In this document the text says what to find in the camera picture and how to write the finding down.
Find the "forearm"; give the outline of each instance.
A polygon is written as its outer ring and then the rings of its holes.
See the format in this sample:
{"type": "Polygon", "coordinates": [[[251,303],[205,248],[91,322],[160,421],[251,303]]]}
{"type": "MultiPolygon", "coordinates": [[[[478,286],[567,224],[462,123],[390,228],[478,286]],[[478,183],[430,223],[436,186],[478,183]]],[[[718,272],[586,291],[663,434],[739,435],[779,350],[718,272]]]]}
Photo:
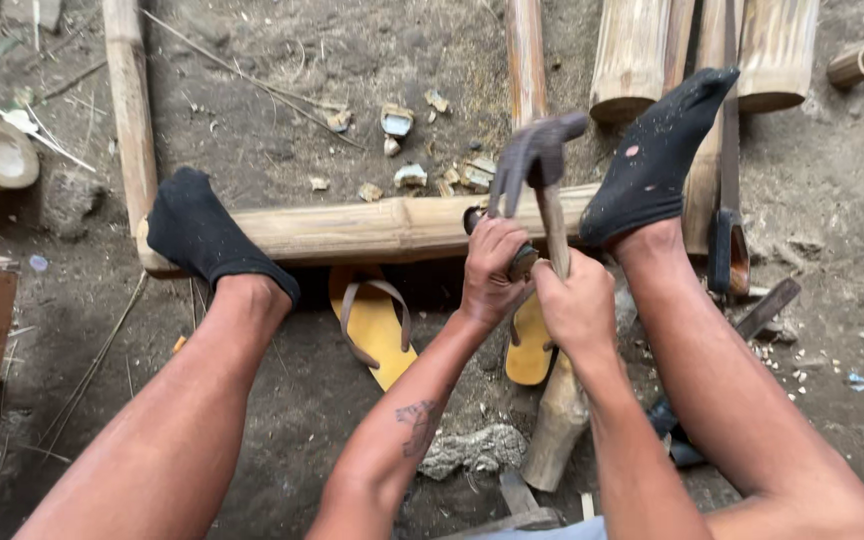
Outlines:
{"type": "MultiPolygon", "coordinates": [[[[614,351],[604,352],[615,355],[614,351]]],[[[712,538],[615,361],[580,374],[609,538],[712,538]]]]}
{"type": "Polygon", "coordinates": [[[325,486],[361,490],[390,515],[435,435],[452,388],[490,328],[456,311],[348,439],[325,486]]]}

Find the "tattoo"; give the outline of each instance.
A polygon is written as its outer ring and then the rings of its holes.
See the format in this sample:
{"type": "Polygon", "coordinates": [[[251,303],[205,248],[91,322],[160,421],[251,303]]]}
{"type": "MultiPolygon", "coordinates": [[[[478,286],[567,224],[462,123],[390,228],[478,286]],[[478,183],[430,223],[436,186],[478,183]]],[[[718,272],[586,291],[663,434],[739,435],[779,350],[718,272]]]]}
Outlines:
{"type": "Polygon", "coordinates": [[[412,425],[412,436],[402,443],[402,457],[424,456],[432,444],[436,426],[442,418],[438,401],[423,399],[417,403],[395,410],[395,421],[412,425]]]}

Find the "sock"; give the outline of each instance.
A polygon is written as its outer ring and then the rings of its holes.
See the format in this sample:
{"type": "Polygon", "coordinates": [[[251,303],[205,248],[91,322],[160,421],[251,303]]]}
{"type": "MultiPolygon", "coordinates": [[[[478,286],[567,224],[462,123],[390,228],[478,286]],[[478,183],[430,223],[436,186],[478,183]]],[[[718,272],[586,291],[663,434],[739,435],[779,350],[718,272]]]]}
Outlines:
{"type": "Polygon", "coordinates": [[[692,160],[737,79],[734,67],[702,69],[635,119],[582,213],[579,236],[589,247],[682,215],[692,160]]]}
{"type": "Polygon", "coordinates": [[[189,167],[158,187],[149,214],[149,247],[182,270],[208,281],[264,274],[299,303],[299,284],[249,240],[212,192],[209,175],[189,167]]]}

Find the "hand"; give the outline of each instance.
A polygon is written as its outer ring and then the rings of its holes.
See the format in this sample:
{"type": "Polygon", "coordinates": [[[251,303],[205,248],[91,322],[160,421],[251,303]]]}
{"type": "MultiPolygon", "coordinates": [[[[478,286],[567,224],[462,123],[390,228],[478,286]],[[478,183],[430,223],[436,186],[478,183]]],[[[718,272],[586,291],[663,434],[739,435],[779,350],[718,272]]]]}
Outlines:
{"type": "Polygon", "coordinates": [[[529,235],[511,219],[483,217],[468,239],[465,282],[459,312],[491,331],[522,296],[525,281],[511,282],[506,272],[529,235]]]}
{"type": "Polygon", "coordinates": [[[576,370],[588,373],[589,360],[616,357],[616,279],[597,260],[574,249],[569,254],[565,281],[548,260],[532,267],[532,279],[549,336],[576,370]]]}

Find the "dirt ground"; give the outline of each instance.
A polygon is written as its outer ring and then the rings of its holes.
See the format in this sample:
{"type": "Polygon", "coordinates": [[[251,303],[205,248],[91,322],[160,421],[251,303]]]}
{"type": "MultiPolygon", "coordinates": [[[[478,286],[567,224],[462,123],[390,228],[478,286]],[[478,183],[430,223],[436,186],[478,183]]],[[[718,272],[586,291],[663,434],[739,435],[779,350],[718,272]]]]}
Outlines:
{"type": "MultiPolygon", "coordinates": [[[[600,4],[542,2],[555,113],[588,105],[600,4]]],[[[503,5],[501,0],[158,0],[150,6],[153,13],[243,72],[323,101],[347,103],[354,113],[347,134],[368,148],[362,152],[345,144],[150,26],[146,50],[160,175],[183,165],[203,169],[212,174],[222,202],[238,210],[365,204],[356,197],[365,181],[387,196],[406,194],[394,188],[392,178],[407,163],[421,164],[437,179],[464,158],[498,157],[510,133],[504,23],[498,21],[503,5]],[[452,106],[432,124],[423,98],[430,89],[452,106]],[[388,101],[416,111],[415,128],[393,158],[382,154],[378,126],[379,109],[388,101]],[[481,150],[470,150],[473,141],[481,142],[481,150]],[[330,189],[312,192],[310,177],[330,179],[330,189]]],[[[46,49],[69,28],[88,22],[96,6],[95,0],[67,0],[58,35],[43,36],[46,49]]],[[[42,96],[101,60],[101,21],[101,15],[92,18],[82,36],[34,68],[31,25],[0,16],[0,44],[9,36],[22,42],[0,59],[0,106],[25,88],[42,96]]],[[[779,362],[774,374],[864,482],[864,392],[846,384],[849,371],[864,376],[864,84],[843,93],[831,88],[824,74],[825,63],[840,48],[862,40],[864,0],[823,0],[808,99],[784,112],[743,118],[741,171],[743,211],[756,253],[753,282],[769,287],[795,274],[802,285],[782,314],[798,342],[774,345],[771,358],[779,362]],[[804,241],[805,248],[795,251],[789,240],[804,241]],[[804,384],[791,375],[801,350],[807,361],[828,361],[810,371],[804,384]],[[840,373],[831,359],[840,361],[840,373]],[[798,387],[806,393],[798,394],[798,387]]],[[[9,339],[7,350],[17,360],[3,364],[0,538],[18,529],[66,470],[63,461],[43,461],[42,454],[22,445],[38,444],[98,354],[141,273],[122,197],[107,70],[34,109],[55,138],[98,173],[76,170],[39,146],[40,181],[22,192],[0,193],[0,254],[14,257],[22,268],[13,327],[34,327],[9,339]],[[44,257],[48,268],[33,269],[33,255],[44,257]]],[[[564,183],[600,181],[620,135],[594,128],[570,144],[564,183]]],[[[414,191],[439,196],[433,182],[414,191]]],[[[457,307],[461,263],[384,268],[412,312],[422,312],[414,318],[416,349],[427,345],[457,307]]],[[[274,338],[252,388],[238,468],[211,538],[300,537],[344,441],[380,396],[339,334],[326,293],[328,269],[294,274],[303,301],[274,338]]],[[[130,399],[130,385],[138,391],[162,368],[176,339],[192,332],[195,302],[187,280],[148,283],[55,444],[57,455],[74,459],[130,399]]],[[[641,337],[641,328],[633,327],[622,336],[621,352],[647,407],[659,387],[650,376],[653,360],[633,343],[641,337]]],[[[443,417],[443,435],[494,423],[531,433],[542,387],[516,387],[505,377],[501,358],[507,339],[499,328],[469,362],[443,417]]],[[[694,468],[682,478],[702,511],[738,500],[711,467],[694,468]]],[[[588,434],[558,492],[538,498],[574,522],[581,519],[582,492],[597,498],[588,434]]],[[[454,472],[443,481],[420,475],[402,505],[395,534],[451,534],[506,513],[496,473],[454,472]]]]}

